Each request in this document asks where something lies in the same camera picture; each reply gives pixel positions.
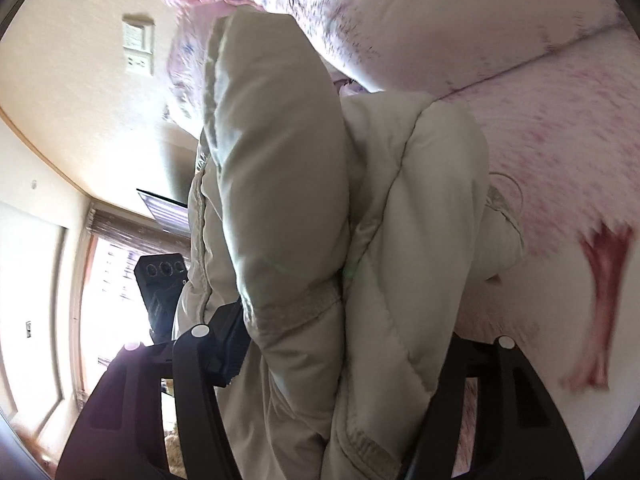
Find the window with blind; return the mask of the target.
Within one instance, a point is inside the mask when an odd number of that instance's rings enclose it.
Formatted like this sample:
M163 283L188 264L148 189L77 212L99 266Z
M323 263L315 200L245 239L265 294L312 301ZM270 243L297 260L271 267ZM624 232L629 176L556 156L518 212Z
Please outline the window with blind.
M1 411L46 463L124 344L151 344L134 278L142 256L186 252L177 237L90 209L82 230L1 206Z

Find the beige padded jacket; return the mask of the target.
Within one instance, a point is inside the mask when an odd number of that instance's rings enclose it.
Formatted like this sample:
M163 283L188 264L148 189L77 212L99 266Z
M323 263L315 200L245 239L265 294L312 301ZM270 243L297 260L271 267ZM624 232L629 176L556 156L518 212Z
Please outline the beige padded jacket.
M245 479L393 479L460 301L523 241L464 107L339 96L294 18L235 10L208 42L181 335L241 301L217 399Z

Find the pink floral bed sheet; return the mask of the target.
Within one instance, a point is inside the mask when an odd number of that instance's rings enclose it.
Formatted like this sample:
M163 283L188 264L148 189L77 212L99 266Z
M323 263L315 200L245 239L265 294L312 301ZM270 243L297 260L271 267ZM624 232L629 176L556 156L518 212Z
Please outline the pink floral bed sheet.
M464 296L457 332L511 337L549 390L586 474L639 406L639 40L599 32L461 93L524 259Z

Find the black flat monitor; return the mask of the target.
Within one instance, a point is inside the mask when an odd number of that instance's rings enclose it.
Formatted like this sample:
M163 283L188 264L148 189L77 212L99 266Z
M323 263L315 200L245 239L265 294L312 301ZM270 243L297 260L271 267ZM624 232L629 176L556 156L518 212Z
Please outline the black flat monitor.
M164 230L181 236L190 235L188 207L185 204L140 188L137 188L137 193Z

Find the right pink floral pillow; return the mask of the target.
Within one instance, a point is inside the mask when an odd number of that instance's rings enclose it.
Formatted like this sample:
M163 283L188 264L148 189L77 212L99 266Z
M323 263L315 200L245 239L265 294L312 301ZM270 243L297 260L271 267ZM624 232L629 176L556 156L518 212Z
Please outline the right pink floral pillow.
M292 15L364 88L446 96L620 21L615 0L169 0Z

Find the pink floral pillow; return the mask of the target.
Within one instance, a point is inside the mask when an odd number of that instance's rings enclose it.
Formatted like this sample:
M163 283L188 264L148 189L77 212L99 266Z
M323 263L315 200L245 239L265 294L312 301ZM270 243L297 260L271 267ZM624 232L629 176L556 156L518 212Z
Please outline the pink floral pillow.
M292 15L364 88L446 96L620 21L615 0L169 0Z
M198 138L203 128L205 65L210 33L226 14L222 2L177 11L177 27L166 61L165 119Z

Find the white wall switch panel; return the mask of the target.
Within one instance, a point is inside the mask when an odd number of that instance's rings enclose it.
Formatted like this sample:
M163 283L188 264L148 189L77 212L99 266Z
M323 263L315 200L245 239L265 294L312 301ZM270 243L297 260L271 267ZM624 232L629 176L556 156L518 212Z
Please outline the white wall switch panel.
M122 17L122 52L127 70L152 75L155 24L146 16Z

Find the left pink floral pillow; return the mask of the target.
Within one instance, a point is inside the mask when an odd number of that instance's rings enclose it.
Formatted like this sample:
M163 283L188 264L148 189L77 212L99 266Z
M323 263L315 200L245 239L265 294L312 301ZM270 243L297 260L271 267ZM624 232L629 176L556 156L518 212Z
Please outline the left pink floral pillow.
M198 138L203 128L205 65L210 33L226 14L222 2L177 11L177 27L166 61L165 119Z

